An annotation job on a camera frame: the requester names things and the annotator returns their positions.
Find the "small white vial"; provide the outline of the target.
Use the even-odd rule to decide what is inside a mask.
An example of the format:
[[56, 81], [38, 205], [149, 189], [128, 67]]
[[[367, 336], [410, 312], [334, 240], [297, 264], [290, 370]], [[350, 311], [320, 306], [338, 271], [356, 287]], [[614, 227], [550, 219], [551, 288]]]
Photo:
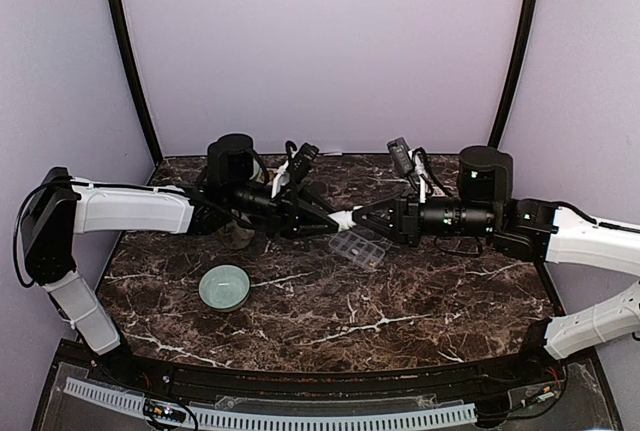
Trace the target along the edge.
[[329, 215], [329, 218], [337, 223], [339, 232], [348, 231], [357, 226], [353, 214], [359, 209], [360, 206], [354, 206], [350, 210], [336, 211], [334, 213], [331, 213]]

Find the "clear plastic pill organizer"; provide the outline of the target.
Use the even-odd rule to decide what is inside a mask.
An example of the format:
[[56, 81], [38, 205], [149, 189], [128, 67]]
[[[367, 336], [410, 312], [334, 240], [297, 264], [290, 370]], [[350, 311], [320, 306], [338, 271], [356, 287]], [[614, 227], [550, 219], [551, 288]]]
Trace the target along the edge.
[[[391, 242], [368, 230], [349, 230], [331, 237], [329, 248], [334, 254], [347, 259], [354, 265], [366, 270], [374, 270], [381, 266], [386, 252], [391, 248]], [[358, 254], [352, 254], [352, 249], [358, 250]], [[377, 266], [370, 267], [370, 262], [376, 262]]]

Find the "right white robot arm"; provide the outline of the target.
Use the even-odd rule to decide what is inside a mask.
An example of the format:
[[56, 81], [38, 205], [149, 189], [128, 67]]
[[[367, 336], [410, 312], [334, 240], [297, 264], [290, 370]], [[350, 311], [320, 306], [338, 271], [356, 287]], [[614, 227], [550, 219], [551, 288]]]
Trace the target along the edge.
[[[564, 202], [536, 199], [473, 202], [400, 196], [358, 208], [353, 221], [388, 240], [416, 246], [424, 236], [483, 238], [524, 262], [580, 264], [639, 274], [639, 229], [586, 215]], [[584, 310], [530, 325], [510, 375], [534, 383], [549, 363], [639, 330], [639, 285]]]

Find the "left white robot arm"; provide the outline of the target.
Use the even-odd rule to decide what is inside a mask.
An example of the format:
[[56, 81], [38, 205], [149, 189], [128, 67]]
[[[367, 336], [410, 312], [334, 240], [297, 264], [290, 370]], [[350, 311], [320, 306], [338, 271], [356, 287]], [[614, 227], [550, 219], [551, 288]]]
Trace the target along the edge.
[[258, 182], [250, 174], [221, 178], [205, 170], [191, 186], [95, 182], [54, 167], [22, 202], [12, 236], [12, 259], [24, 288], [42, 287], [120, 387], [141, 378], [122, 332], [80, 275], [75, 236], [100, 231], [158, 231], [209, 235], [228, 223], [282, 237], [348, 230], [349, 211], [334, 210], [304, 175], [280, 167]]

